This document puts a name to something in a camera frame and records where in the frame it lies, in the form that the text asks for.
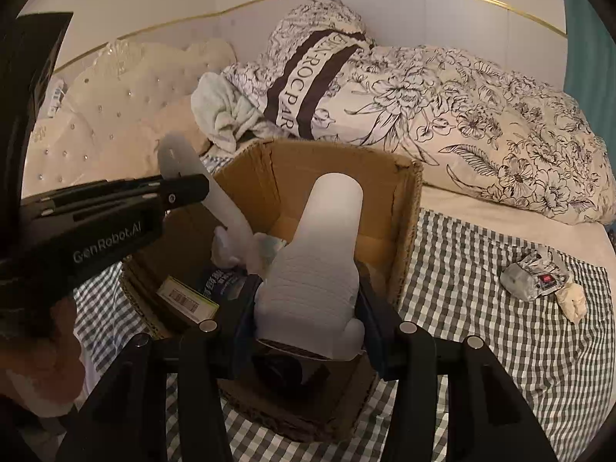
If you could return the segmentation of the person's left hand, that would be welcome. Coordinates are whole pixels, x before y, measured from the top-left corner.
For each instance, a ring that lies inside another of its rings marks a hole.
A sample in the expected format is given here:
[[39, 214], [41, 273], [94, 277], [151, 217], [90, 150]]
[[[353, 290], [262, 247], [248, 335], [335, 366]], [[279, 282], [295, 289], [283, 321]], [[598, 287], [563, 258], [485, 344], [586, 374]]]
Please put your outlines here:
[[48, 339], [1, 339], [1, 395], [42, 418], [67, 414], [85, 381], [74, 298], [60, 300], [50, 316], [54, 328]]

